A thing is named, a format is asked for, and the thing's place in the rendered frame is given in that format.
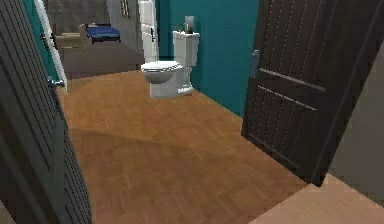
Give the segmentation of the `white toilet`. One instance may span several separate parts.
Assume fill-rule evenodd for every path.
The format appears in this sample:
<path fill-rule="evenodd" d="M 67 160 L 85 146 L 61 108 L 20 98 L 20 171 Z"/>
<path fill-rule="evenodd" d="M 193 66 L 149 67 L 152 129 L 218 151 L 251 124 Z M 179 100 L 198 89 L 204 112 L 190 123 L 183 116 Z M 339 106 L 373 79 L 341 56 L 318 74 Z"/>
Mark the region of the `white toilet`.
<path fill-rule="evenodd" d="M 172 60 L 155 60 L 141 66 L 142 74 L 150 86 L 151 98 L 190 95 L 194 90 L 190 75 L 198 61 L 200 34 L 173 31 L 172 36 Z"/>

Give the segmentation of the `grey cup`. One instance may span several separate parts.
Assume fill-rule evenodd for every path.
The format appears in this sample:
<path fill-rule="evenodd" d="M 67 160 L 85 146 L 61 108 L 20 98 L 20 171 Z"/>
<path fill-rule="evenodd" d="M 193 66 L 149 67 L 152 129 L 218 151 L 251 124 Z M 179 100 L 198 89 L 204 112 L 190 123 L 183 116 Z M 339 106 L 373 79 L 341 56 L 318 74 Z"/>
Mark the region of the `grey cup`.
<path fill-rule="evenodd" d="M 185 25 L 185 32 L 187 34 L 192 34 L 194 32 L 194 17 L 186 16 L 184 25 Z"/>

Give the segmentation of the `blue bed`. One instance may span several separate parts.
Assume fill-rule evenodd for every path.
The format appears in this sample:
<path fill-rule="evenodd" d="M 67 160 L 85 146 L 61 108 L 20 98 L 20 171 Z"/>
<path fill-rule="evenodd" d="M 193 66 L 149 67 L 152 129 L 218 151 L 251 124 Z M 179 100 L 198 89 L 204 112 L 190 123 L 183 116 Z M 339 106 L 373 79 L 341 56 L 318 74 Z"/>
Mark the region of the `blue bed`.
<path fill-rule="evenodd" d="M 110 23 L 89 23 L 78 26 L 79 33 L 83 38 L 90 39 L 91 43 L 104 41 L 121 42 L 120 32 L 113 28 Z"/>

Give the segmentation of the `dark brown room door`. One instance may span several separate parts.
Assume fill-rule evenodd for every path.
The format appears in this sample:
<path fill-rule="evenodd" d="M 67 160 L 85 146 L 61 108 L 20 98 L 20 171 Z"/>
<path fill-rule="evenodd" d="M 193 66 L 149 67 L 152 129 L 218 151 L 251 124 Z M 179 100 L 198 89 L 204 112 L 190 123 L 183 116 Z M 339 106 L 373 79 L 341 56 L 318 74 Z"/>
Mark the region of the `dark brown room door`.
<path fill-rule="evenodd" d="M 322 185 L 384 41 L 384 0 L 259 0 L 241 134 Z"/>

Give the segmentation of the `barred window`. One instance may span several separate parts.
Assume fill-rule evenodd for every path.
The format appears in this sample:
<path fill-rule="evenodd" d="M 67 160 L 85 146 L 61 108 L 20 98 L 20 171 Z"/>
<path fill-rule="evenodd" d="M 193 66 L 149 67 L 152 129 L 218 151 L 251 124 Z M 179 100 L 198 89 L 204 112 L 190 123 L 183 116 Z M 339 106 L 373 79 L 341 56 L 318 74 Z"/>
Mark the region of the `barred window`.
<path fill-rule="evenodd" d="M 128 0 L 120 0 L 121 14 L 124 18 L 130 18 L 130 8 Z"/>

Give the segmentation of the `dark slatted room door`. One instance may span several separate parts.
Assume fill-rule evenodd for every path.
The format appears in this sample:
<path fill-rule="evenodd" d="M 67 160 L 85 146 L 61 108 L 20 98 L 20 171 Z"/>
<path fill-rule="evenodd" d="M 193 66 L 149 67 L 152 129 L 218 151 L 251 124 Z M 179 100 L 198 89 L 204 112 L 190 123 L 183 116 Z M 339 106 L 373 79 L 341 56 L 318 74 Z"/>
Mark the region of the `dark slatted room door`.
<path fill-rule="evenodd" d="M 0 201 L 17 224 L 93 224 L 34 0 L 0 0 Z"/>

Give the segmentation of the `white door frame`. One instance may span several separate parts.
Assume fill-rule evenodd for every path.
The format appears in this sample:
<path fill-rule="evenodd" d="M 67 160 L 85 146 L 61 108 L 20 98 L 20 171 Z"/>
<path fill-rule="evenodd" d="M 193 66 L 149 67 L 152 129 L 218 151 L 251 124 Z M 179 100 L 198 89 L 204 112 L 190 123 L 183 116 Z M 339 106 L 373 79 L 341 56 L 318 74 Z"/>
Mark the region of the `white door frame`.
<path fill-rule="evenodd" d="M 63 88 L 67 89 L 67 77 L 65 75 L 65 71 L 61 62 L 60 54 L 59 54 L 57 43 L 56 43 L 56 37 L 53 34 L 51 25 L 49 23 L 49 18 L 48 18 L 43 0 L 34 0 L 34 4 L 36 6 L 40 23 L 44 30 L 45 40 L 55 65 L 55 70 L 58 75 L 58 80 L 63 80 L 65 82 L 65 87 Z"/>

